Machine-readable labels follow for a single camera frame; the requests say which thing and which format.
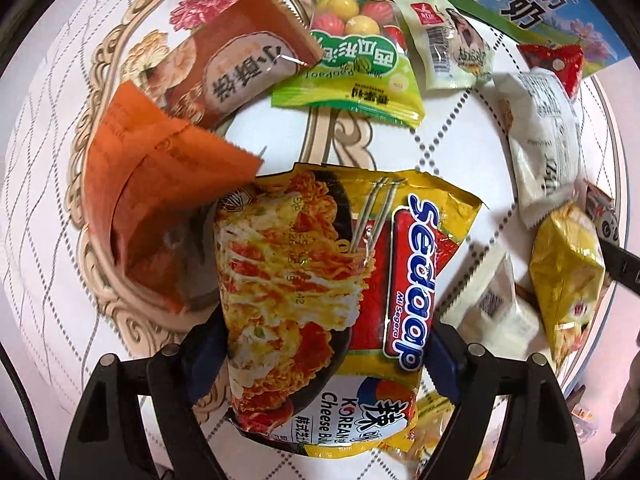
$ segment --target red snack wrapper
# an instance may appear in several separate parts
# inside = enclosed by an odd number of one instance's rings
[[[435,277],[480,206],[428,173],[311,164],[220,200],[233,423],[326,458],[407,430]]]
[[[169,115],[214,128],[322,54],[280,0],[240,0],[149,70],[147,87]]]
[[[186,305],[184,263],[172,229],[194,209],[251,182],[261,164],[210,132],[167,117],[124,83],[89,147],[82,188],[89,229],[121,273],[179,312]]]
[[[552,48],[546,45],[520,44],[518,50],[529,68],[536,66],[551,70],[558,76],[569,99],[574,99],[582,81],[584,52],[578,44]]]

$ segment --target brown package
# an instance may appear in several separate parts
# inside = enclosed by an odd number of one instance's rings
[[[318,64],[324,51],[280,0],[240,0],[148,71],[150,97],[203,128],[274,84]]]
[[[168,118],[131,82],[118,88],[89,147],[84,202],[89,229],[116,268],[186,306],[184,262],[170,232],[194,209],[251,182],[260,158]]]

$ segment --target yellow snack package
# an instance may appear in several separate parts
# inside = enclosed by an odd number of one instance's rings
[[[580,348],[605,274],[596,229],[577,205],[566,204],[542,222],[529,273],[559,368],[572,351]]]
[[[428,173],[311,164],[220,200],[229,420],[307,456],[410,447],[436,275],[480,205]]]
[[[271,104],[327,106],[416,128],[424,107],[390,0],[314,0],[322,61],[278,85]]]

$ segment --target red candy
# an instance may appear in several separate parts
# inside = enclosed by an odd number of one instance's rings
[[[402,48],[402,50],[406,50],[406,41],[404,39],[402,30],[400,30],[400,27],[397,27],[395,25],[386,25],[385,27],[382,27],[382,32],[390,40],[393,40],[398,45],[400,45],[400,48]]]
[[[332,36],[344,36],[344,21],[335,14],[326,12],[316,16],[311,24],[312,30],[322,30]]]
[[[367,2],[360,8],[360,13],[369,16],[379,25],[388,25],[395,20],[393,7],[387,2]]]
[[[518,45],[518,50],[527,60],[529,68],[539,66],[554,72],[570,99],[573,99],[582,81],[584,52],[580,45],[571,44],[560,48],[545,45]]]

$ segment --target green candy bag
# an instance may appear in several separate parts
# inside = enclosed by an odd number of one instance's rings
[[[313,1],[311,34],[324,57],[277,85],[271,104],[341,108],[418,127],[424,106],[391,2]]]

